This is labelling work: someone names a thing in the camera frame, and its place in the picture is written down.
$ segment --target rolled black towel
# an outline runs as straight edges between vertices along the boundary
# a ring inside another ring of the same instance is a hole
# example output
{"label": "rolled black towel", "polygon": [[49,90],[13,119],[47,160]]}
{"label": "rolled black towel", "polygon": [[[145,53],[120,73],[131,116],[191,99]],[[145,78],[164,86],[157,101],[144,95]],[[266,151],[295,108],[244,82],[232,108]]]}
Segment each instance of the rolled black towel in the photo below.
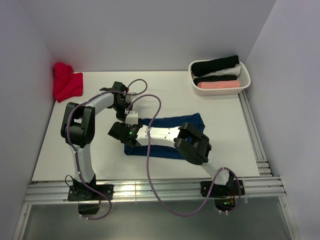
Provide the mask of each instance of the rolled black towel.
{"label": "rolled black towel", "polygon": [[192,64],[191,71],[194,76],[202,77],[212,72],[234,68],[236,64],[239,64],[238,55],[196,62]]}
{"label": "rolled black towel", "polygon": [[237,80],[236,75],[222,75],[222,76],[204,76],[197,77],[193,80],[194,84],[198,86],[198,83],[203,82],[218,82],[218,81],[232,81]]}

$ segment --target dark blue cloth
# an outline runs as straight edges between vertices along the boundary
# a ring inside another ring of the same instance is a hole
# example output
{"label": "dark blue cloth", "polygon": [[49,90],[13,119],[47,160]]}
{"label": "dark blue cloth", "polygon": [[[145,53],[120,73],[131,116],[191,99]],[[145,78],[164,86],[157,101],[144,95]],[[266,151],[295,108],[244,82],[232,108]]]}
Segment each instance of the dark blue cloth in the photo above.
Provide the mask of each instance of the dark blue cloth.
{"label": "dark blue cloth", "polygon": [[[150,123],[150,118],[139,118],[138,123],[142,125],[148,125]],[[174,117],[165,117],[165,118],[156,118],[152,127],[155,128],[174,128],[179,127],[183,123],[189,123],[194,125],[201,132],[205,129],[205,124],[202,121],[202,118],[199,113],[187,116],[174,116]],[[135,146],[129,147],[124,146],[124,153],[126,155],[135,155],[135,156],[147,156],[148,146]],[[150,157],[165,158],[165,159],[184,159],[181,154],[174,148],[169,146],[159,146],[151,145],[150,147]]]}

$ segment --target towel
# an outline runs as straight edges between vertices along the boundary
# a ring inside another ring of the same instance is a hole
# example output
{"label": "towel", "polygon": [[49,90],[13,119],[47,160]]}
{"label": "towel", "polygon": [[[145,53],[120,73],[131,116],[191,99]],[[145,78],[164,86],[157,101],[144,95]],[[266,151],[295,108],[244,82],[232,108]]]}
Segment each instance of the towel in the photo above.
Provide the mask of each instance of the towel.
{"label": "towel", "polygon": [[202,76],[202,78],[210,77],[210,76],[223,76],[223,75],[236,75],[236,76],[239,76],[240,72],[241,72],[241,67],[240,67],[239,64],[237,64],[235,67],[232,67],[232,68],[227,68],[227,69],[220,70],[220,71],[210,72],[210,73]]}
{"label": "towel", "polygon": [[237,64],[239,64],[239,57],[238,55],[234,55],[209,61],[195,62],[191,66],[191,71],[194,76],[202,77],[216,71],[234,68]]}
{"label": "towel", "polygon": [[223,76],[204,76],[204,77],[197,77],[193,80],[194,84],[197,86],[198,83],[203,82],[219,82],[219,81],[233,81],[237,80],[236,75],[223,75]]}
{"label": "towel", "polygon": [[70,65],[57,62],[54,65],[53,97],[58,103],[74,96],[82,96],[83,92],[83,74],[81,72],[74,74]]}
{"label": "towel", "polygon": [[[150,118],[139,118],[138,123],[142,125],[148,125],[150,123]],[[183,123],[190,123],[194,125],[201,132],[204,131],[205,125],[199,113],[186,116],[174,116],[165,118],[156,118],[152,127],[155,128],[174,128],[179,127]],[[129,147],[124,146],[124,153],[126,155],[135,156],[147,156],[148,146],[135,146]],[[150,147],[150,157],[165,158],[165,159],[184,159],[184,157],[174,148],[169,146],[159,146],[151,145]]]}
{"label": "towel", "polygon": [[241,82],[239,80],[199,82],[197,86],[201,89],[232,89],[241,87]]}

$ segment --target white wall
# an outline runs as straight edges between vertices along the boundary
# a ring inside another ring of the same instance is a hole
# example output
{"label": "white wall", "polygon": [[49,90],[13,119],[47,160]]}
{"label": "white wall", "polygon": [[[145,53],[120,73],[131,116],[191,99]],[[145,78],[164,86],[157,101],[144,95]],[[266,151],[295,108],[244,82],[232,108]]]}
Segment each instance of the white wall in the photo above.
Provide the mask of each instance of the white wall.
{"label": "white wall", "polygon": [[21,0],[47,46],[76,71],[187,70],[245,62],[276,0]]}
{"label": "white wall", "polygon": [[18,0],[0,1],[0,238],[11,239],[53,106],[53,57]]}
{"label": "white wall", "polygon": [[320,236],[320,1],[277,0],[246,66],[248,99],[302,239]]}

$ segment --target laundry basket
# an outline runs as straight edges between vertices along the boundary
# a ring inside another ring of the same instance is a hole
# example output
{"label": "laundry basket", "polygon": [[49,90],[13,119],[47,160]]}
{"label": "laundry basket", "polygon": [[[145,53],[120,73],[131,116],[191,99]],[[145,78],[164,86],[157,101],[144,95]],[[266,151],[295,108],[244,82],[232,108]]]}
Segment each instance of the laundry basket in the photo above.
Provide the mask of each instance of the laundry basket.
{"label": "laundry basket", "polygon": [[250,86],[250,84],[251,84],[250,75],[249,75],[249,72],[248,72],[246,66],[242,62],[239,62],[239,65],[241,67],[241,71],[240,71],[240,75],[238,76],[238,80],[241,83],[241,87],[219,88],[219,89],[202,89],[202,88],[196,86],[195,83],[194,83],[195,77],[192,74],[191,66],[194,63],[206,62],[206,61],[210,61],[210,60],[193,61],[189,65],[189,77],[190,77],[190,81],[191,81],[191,84],[192,84],[192,87],[194,89],[195,94],[197,94],[199,96],[215,96],[215,95],[239,94],[243,89],[245,89],[245,88]]}

